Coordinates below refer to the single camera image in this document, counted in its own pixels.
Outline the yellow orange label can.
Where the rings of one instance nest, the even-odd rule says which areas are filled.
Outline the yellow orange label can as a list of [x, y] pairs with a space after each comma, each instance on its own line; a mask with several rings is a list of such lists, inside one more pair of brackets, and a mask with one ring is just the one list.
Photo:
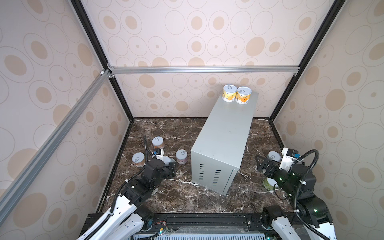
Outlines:
[[248, 87], [239, 87], [236, 94], [236, 102], [245, 105], [250, 100], [252, 90]]

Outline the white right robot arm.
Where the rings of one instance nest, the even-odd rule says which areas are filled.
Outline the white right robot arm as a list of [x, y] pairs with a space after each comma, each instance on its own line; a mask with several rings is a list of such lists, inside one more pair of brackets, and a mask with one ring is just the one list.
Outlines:
[[280, 169], [278, 162], [257, 155], [257, 169], [287, 194], [297, 219], [312, 240], [335, 240], [336, 232], [327, 204], [314, 194], [317, 181], [313, 168], [320, 157], [318, 150], [310, 150], [294, 159], [289, 170]]

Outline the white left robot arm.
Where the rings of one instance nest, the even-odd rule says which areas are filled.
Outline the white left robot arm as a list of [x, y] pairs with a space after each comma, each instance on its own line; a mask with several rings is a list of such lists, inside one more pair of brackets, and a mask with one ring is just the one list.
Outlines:
[[79, 240], [127, 240], [149, 229], [153, 213], [142, 204], [152, 196], [161, 182], [176, 175], [176, 161], [169, 157], [152, 158], [115, 195], [111, 207]]

